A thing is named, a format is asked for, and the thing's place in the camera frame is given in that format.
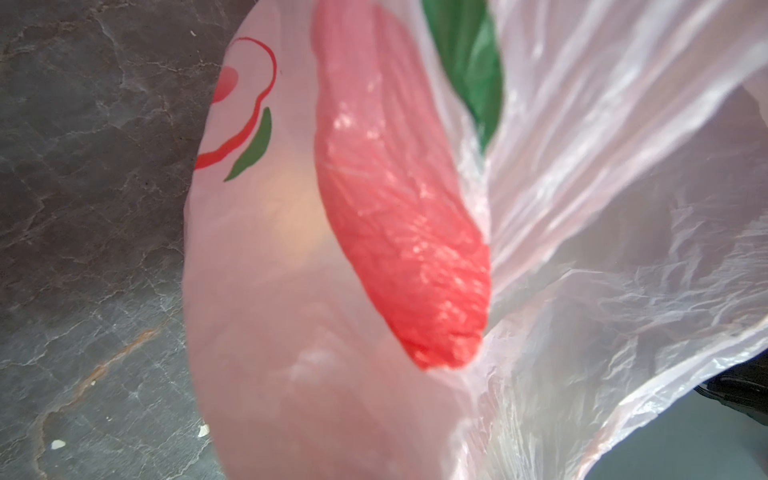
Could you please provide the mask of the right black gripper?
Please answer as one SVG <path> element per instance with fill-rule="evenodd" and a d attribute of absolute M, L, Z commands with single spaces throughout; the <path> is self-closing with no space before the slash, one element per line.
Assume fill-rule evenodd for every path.
<path fill-rule="evenodd" d="M 708 379 L 695 388 L 700 395 L 767 425 L 767 351 Z"/>

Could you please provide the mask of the pink printed plastic bag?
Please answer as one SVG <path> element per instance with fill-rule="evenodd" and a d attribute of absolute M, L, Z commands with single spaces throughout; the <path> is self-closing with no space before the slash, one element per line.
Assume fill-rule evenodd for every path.
<path fill-rule="evenodd" d="M 184 213 L 229 479 L 582 479 L 767 347 L 763 1 L 259 1 Z"/>

